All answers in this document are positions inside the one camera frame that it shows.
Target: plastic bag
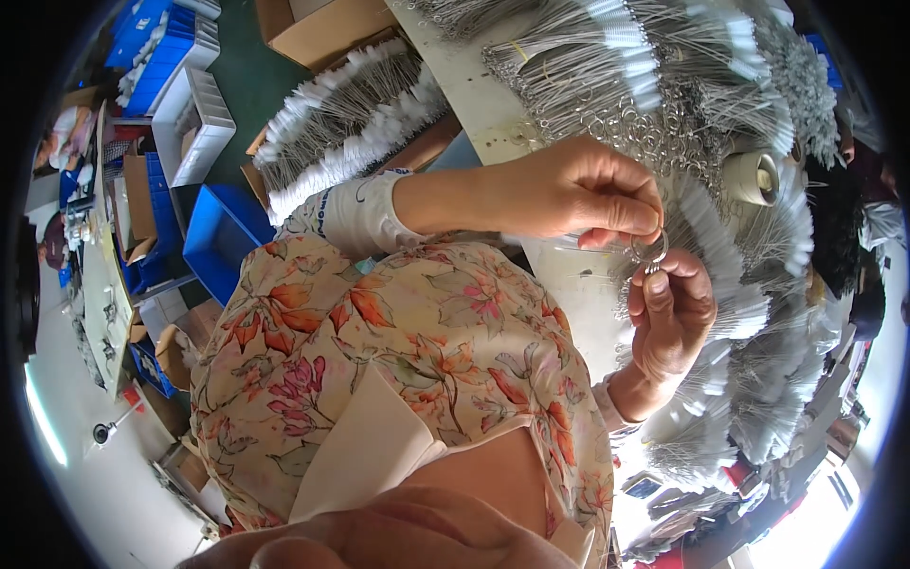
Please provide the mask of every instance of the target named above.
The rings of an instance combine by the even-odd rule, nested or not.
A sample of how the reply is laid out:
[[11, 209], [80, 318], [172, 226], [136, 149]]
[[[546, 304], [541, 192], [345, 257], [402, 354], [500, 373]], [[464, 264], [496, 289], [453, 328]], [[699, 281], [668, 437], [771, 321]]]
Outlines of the plastic bag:
[[818, 355], [826, 354], [841, 342], [840, 301], [824, 284], [824, 297], [809, 311], [809, 344]]

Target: spool of thread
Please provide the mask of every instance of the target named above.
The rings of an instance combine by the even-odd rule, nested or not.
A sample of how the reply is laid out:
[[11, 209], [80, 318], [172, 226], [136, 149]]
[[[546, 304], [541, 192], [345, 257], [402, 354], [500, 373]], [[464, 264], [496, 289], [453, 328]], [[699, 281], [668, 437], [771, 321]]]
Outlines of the spool of thread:
[[771, 156], [745, 152], [723, 162], [723, 186], [730, 198], [771, 207], [777, 202], [781, 180]]

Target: white plastic crate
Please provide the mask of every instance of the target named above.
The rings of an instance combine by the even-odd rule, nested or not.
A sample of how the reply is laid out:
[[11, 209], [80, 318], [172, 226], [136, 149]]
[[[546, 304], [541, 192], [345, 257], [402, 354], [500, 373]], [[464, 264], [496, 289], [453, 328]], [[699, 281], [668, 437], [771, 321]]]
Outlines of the white plastic crate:
[[152, 105], [148, 108], [146, 115], [152, 117], [155, 114], [158, 107], [161, 105], [161, 99], [164, 98], [167, 89], [170, 87], [171, 83], [174, 82], [174, 78], [177, 77], [177, 74], [180, 73], [180, 70], [183, 67], [205, 71], [220, 54], [221, 42], [218, 40], [218, 24], [200, 13], [196, 13], [196, 35], [193, 40], [193, 45], [189, 48], [189, 51], [187, 51], [187, 54], [183, 59], [180, 60], [180, 63], [177, 64], [174, 73], [167, 78], [164, 86], [158, 91], [158, 96], [152, 101]]
[[[181, 159], [183, 140], [177, 134], [177, 121], [190, 101], [202, 119], [202, 126]], [[152, 118], [152, 133], [167, 185], [174, 188], [201, 184], [236, 131], [237, 126], [212, 74], [181, 68]]]
[[210, 20], [217, 20], [221, 15], [221, 4], [218, 0], [174, 0], [174, 4], [189, 8]]

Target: metal key ring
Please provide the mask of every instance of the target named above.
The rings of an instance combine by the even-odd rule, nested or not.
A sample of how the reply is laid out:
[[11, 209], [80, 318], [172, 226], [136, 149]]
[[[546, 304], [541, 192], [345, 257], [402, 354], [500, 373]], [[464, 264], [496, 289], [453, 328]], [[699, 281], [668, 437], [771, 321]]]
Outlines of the metal key ring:
[[667, 231], [664, 228], [661, 228], [661, 236], [658, 238], [662, 239], [663, 241], [663, 244], [661, 245], [661, 253], [653, 259], [646, 259], [641, 254], [641, 252], [635, 248], [636, 239], [637, 238], [633, 235], [632, 240], [629, 243], [629, 251], [632, 254], [632, 259], [641, 264], [652, 265], [660, 263], [667, 256], [667, 251], [670, 250], [670, 239], [667, 237]]

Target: work surface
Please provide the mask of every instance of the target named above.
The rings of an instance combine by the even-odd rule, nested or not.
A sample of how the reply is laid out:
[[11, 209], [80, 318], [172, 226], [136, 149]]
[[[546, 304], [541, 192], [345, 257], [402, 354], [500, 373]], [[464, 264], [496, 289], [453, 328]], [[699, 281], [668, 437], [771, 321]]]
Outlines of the work surface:
[[[126, 291], [120, 263], [114, 247], [114, 235], [106, 214], [106, 186], [103, 181], [102, 133], [106, 118], [106, 103], [98, 111], [96, 144], [98, 161], [95, 175], [95, 207], [89, 214], [94, 239], [86, 243], [82, 270], [82, 286], [86, 298], [86, 336], [101, 370], [107, 394], [116, 399], [119, 394], [121, 368], [129, 342], [129, 327], [133, 319], [133, 303]], [[116, 316], [107, 323], [105, 308], [116, 306]], [[114, 349], [109, 360], [105, 353], [105, 340]]]

